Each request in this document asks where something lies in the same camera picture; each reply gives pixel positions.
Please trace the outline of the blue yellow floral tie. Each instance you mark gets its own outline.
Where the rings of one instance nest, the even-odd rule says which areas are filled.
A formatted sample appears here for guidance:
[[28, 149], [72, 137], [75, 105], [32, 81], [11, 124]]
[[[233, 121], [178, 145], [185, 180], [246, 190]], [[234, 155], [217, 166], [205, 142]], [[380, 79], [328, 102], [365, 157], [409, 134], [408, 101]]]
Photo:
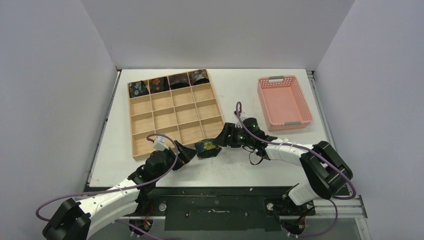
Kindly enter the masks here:
[[222, 150], [222, 147], [214, 144], [214, 138], [206, 138], [195, 143], [199, 159], [208, 159], [216, 157]]

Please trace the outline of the wooden compartment tray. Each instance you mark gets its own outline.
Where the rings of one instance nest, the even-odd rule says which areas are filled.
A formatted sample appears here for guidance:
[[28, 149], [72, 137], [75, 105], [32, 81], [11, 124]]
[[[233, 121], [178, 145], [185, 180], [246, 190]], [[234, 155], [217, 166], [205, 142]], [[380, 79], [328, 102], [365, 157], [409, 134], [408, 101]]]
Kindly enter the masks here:
[[[163, 75], [167, 77], [191, 71]], [[130, 98], [127, 84], [129, 123], [132, 157], [136, 161], [145, 159], [153, 150], [147, 136], [165, 134], [185, 146], [194, 146], [203, 139], [216, 138], [224, 127], [224, 118], [211, 83], [191, 85], [150, 93], [149, 80], [142, 79], [149, 95]]]

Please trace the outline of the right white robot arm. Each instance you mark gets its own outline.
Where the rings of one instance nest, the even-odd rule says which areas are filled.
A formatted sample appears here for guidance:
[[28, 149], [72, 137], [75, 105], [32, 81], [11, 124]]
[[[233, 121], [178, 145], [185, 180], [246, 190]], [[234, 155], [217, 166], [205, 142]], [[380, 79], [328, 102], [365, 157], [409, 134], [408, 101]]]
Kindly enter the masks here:
[[334, 198], [342, 187], [351, 184], [353, 178], [352, 170], [329, 142], [296, 144], [282, 140], [267, 135], [254, 117], [238, 123], [226, 122], [213, 143], [221, 147], [246, 147], [262, 159], [301, 167], [306, 181], [297, 183], [283, 194], [282, 207], [290, 215], [296, 214], [311, 200]]

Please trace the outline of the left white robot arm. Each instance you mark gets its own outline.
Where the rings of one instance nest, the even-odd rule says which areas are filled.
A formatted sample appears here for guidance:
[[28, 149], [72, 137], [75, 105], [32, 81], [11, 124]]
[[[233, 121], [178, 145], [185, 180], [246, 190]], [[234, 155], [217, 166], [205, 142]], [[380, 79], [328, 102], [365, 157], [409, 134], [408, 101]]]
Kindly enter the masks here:
[[144, 215], [149, 210], [148, 194], [157, 181], [188, 164], [198, 153], [178, 141], [174, 145], [176, 151], [169, 147], [153, 151], [144, 164], [108, 190], [78, 201], [65, 200], [47, 222], [42, 235], [47, 240], [87, 240], [125, 215]]

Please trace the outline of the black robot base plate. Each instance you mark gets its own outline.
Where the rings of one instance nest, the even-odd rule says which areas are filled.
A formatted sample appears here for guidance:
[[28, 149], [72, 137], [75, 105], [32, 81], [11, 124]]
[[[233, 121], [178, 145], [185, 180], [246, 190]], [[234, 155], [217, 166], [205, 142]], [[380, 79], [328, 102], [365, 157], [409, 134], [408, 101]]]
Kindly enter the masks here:
[[278, 218], [295, 224], [316, 214], [313, 201], [290, 206], [283, 199], [288, 187], [156, 187], [130, 220], [164, 221], [166, 231], [280, 230]]

